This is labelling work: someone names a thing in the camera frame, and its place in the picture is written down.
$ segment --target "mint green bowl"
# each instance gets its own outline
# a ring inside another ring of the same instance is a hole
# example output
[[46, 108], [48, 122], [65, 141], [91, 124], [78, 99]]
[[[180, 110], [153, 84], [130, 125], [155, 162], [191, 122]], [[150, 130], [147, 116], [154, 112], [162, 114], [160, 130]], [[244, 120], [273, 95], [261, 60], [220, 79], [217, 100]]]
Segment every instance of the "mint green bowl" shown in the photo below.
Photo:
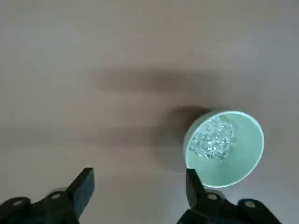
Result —
[[[205, 122], [223, 117], [236, 126], [233, 149], [223, 161], [200, 157], [189, 150], [190, 141]], [[184, 139], [184, 157], [187, 168], [196, 170], [203, 185], [223, 188], [247, 177], [259, 163], [264, 148], [261, 126], [252, 116], [240, 111], [212, 111], [199, 117], [190, 126]]]

